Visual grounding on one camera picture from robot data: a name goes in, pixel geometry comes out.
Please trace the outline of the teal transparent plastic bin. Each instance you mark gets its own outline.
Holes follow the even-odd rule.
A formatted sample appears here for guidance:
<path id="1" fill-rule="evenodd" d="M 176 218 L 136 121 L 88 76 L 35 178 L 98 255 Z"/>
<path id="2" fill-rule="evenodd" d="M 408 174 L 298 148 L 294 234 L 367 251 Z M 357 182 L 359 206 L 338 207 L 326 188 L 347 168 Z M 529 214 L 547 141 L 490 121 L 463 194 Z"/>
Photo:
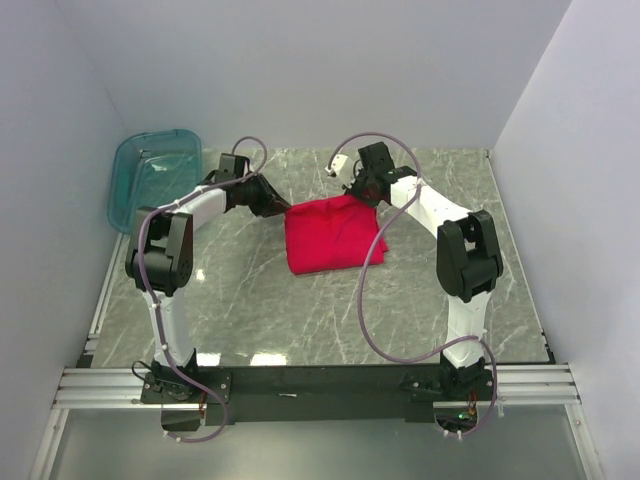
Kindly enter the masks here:
<path id="1" fill-rule="evenodd" d="M 202 179 L 198 135 L 186 129 L 140 133 L 116 149 L 107 218 L 122 234 L 131 232 L 136 210 L 158 207 L 190 193 Z"/>

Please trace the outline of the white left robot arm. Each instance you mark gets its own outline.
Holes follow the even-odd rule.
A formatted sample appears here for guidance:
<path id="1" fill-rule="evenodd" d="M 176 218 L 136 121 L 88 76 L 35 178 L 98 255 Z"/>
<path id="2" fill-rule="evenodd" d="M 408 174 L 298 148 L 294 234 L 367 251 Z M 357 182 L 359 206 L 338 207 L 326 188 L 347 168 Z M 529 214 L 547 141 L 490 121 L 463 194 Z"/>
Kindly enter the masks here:
<path id="1" fill-rule="evenodd" d="M 184 288 L 193 274 L 196 231 L 237 206 L 263 218 L 290 209 L 248 157 L 232 152 L 223 153 L 218 168 L 185 196 L 160 207 L 141 207 L 135 215 L 125 270 L 152 322 L 155 351 L 145 387 L 175 402 L 197 395 L 224 401 L 224 391 L 201 378 L 186 325 Z"/>

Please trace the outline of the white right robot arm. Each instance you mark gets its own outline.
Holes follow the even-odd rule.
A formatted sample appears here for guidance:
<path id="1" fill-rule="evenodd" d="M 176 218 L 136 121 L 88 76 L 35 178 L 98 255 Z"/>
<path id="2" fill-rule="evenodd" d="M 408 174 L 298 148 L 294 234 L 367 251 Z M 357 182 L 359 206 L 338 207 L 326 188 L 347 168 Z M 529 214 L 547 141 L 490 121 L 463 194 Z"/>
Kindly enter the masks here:
<path id="1" fill-rule="evenodd" d="M 482 337 L 487 306 L 504 270 L 491 214 L 449 200 L 426 183 L 417 166 L 397 166 L 383 142 L 360 148 L 357 159 L 334 154 L 327 171 L 347 194 L 370 206 L 385 202 L 435 238 L 436 276 L 448 300 L 446 342 L 434 351 L 442 395 L 460 399 L 491 381 Z"/>

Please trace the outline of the red t-shirt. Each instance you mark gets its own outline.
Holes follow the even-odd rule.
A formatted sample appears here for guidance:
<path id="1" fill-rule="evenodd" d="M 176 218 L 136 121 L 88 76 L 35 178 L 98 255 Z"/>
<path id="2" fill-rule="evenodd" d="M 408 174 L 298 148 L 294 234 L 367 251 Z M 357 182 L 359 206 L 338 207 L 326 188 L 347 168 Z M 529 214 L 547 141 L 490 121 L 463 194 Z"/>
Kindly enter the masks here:
<path id="1" fill-rule="evenodd" d="M 284 219 L 288 267 L 295 275 L 361 267 L 379 230 L 376 209 L 350 195 L 294 205 Z"/>

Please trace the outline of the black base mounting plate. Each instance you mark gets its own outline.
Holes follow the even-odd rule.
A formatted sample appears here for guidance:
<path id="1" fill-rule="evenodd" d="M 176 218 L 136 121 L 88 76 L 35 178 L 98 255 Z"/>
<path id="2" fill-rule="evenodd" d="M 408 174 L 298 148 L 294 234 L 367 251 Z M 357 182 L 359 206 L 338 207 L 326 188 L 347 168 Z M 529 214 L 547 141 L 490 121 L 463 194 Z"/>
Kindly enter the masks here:
<path id="1" fill-rule="evenodd" d="M 162 406 L 168 412 L 164 426 L 194 431 L 189 406 L 204 417 L 208 426 L 227 420 L 238 422 L 282 422 L 323 420 L 402 419 L 409 423 L 432 423 L 437 404 L 488 401 L 495 376 L 464 395 L 446 397 L 439 389 L 440 364 L 338 365 L 338 366 L 243 366 L 200 367 L 201 378 L 223 390 L 224 401 L 205 400 L 201 395 L 188 402 L 145 387 L 140 401 Z"/>

